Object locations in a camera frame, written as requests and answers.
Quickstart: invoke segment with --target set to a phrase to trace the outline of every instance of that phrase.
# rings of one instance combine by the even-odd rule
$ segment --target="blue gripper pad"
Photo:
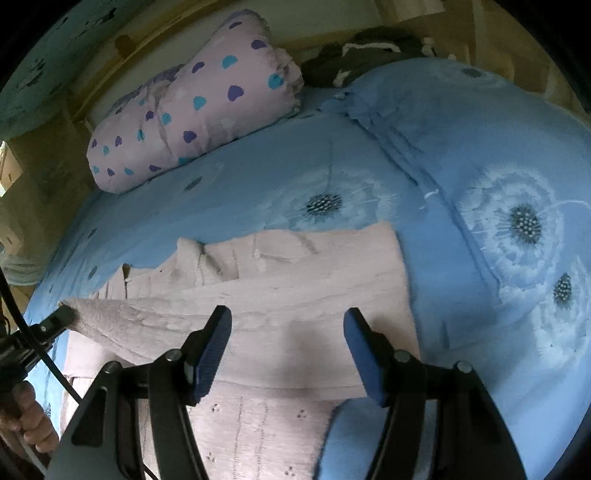
[[[389,401],[386,382],[394,348],[381,333],[374,333],[357,308],[345,313],[343,332],[368,397],[381,407]]]
[[[196,402],[209,393],[231,333],[232,312],[227,307],[217,306],[205,327],[187,339],[185,346],[190,346],[184,368]]]

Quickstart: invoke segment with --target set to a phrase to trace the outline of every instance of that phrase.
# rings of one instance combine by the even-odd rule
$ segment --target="blue blanket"
[[[157,266],[180,236],[211,243],[388,220],[423,360],[475,365],[529,477],[541,479],[591,401],[588,130],[500,77],[448,61],[376,69],[316,111],[334,93],[312,92],[297,117],[131,192],[97,194],[27,319],[88,296],[124,262]],[[66,342],[52,350],[60,366]],[[57,423],[61,388],[42,366],[31,378]],[[383,418],[365,399],[345,403],[319,477],[364,478]]]

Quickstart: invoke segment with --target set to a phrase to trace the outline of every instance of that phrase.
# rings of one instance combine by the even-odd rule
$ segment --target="silver screw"
[[[410,360],[410,353],[406,350],[396,350],[394,352],[394,359],[401,364],[405,364]]]
[[[181,353],[181,350],[179,350],[178,348],[174,348],[172,350],[169,350],[164,355],[165,359],[168,360],[169,362],[176,362],[176,361],[180,360],[182,356],[183,356],[183,354]]]
[[[472,371],[472,366],[468,362],[464,360],[460,360],[457,363],[457,369],[462,372],[463,374],[469,374]]]
[[[103,372],[105,372],[106,374],[111,374],[111,373],[115,372],[119,367],[120,367],[119,362],[112,361],[103,367]]]

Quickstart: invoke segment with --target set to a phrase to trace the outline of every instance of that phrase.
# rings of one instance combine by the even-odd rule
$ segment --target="human hand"
[[[13,418],[2,410],[0,405],[0,436],[19,456],[24,450],[11,433],[21,432],[25,442],[35,445],[40,453],[50,453],[57,448],[59,437],[51,420],[43,408],[35,401],[35,389],[29,382],[22,382],[12,390],[16,404],[21,410],[21,417]]]

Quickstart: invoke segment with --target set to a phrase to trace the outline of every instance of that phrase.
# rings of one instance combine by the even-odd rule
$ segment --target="pink pillow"
[[[167,80],[145,87],[95,129],[87,156],[99,188],[122,193],[297,112],[300,69],[265,21],[238,12]]]

